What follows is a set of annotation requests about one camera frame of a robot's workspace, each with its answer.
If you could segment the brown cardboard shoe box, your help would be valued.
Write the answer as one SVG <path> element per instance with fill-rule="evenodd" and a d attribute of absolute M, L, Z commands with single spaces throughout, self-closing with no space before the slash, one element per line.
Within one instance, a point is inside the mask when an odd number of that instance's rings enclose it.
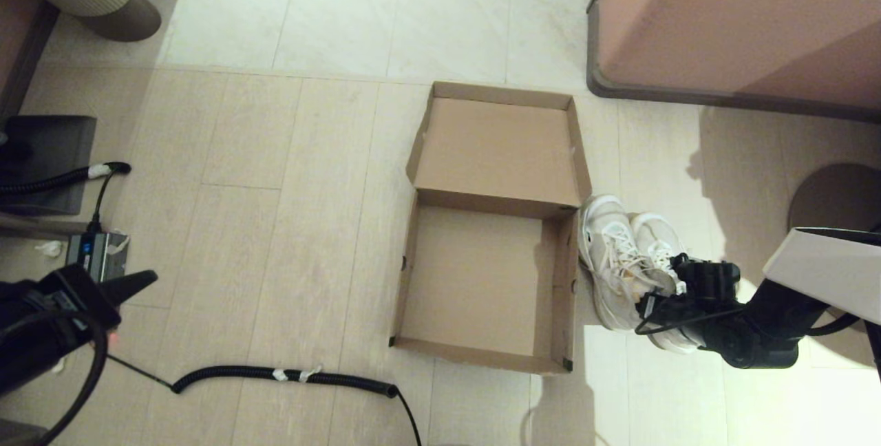
<path fill-rule="evenodd" d="M 575 98 L 437 81 L 405 172 L 414 198 L 391 348 L 570 373 L 592 193 Z"/>

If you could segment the brown wooden furniture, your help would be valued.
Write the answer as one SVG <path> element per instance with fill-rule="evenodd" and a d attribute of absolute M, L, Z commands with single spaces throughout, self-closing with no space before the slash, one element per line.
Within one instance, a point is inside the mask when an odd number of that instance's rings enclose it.
<path fill-rule="evenodd" d="M 46 0 L 0 0 L 0 129 L 18 116 L 59 14 Z"/>

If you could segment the pink cabinet with dark plinth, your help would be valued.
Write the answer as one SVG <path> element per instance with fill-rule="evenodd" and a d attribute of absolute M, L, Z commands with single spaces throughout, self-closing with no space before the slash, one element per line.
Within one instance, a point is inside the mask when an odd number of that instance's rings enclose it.
<path fill-rule="evenodd" d="M 881 0 L 590 0 L 586 16 L 595 95 L 881 124 Z"/>

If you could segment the white lace-up sneaker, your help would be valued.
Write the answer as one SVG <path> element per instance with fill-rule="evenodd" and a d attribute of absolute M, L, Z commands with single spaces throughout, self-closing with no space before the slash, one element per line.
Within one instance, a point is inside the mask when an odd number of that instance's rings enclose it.
<path fill-rule="evenodd" d="M 686 284 L 672 267 L 672 259 L 685 252 L 685 246 L 671 224 L 656 213 L 630 213 L 627 217 L 637 248 L 647 257 L 649 279 L 661 283 L 674 295 L 685 293 Z M 699 347 L 682 329 L 661 331 L 648 338 L 657 348 L 679 354 L 696 352 Z"/>
<path fill-rule="evenodd" d="M 637 248 L 628 214 L 614 195 L 594 195 L 582 205 L 579 259 L 591 274 L 595 311 L 606 329 L 632 331 L 643 295 L 674 295 L 647 276 L 647 257 Z"/>

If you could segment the small power adapter device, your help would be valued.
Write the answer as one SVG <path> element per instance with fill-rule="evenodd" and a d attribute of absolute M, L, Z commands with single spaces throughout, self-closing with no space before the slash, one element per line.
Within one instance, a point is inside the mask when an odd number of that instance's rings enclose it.
<path fill-rule="evenodd" d="M 69 238 L 65 263 L 83 267 L 95 283 L 126 273 L 130 236 L 121 232 L 82 233 Z"/>

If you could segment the dark grey square base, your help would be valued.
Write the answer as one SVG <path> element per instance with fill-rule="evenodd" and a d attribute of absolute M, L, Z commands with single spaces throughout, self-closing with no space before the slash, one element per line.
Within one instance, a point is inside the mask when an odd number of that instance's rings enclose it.
<path fill-rule="evenodd" d="M 0 185 L 37 182 L 90 164 L 97 120 L 91 116 L 16 116 L 3 128 Z M 0 196 L 0 211 L 29 217 L 75 216 L 85 183 L 39 194 Z"/>

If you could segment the round brown base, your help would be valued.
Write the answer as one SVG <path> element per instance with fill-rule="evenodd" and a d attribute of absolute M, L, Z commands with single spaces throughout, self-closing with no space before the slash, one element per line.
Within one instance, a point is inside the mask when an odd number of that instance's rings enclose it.
<path fill-rule="evenodd" d="M 881 168 L 831 164 L 789 208 L 790 232 L 768 279 L 881 325 Z"/>

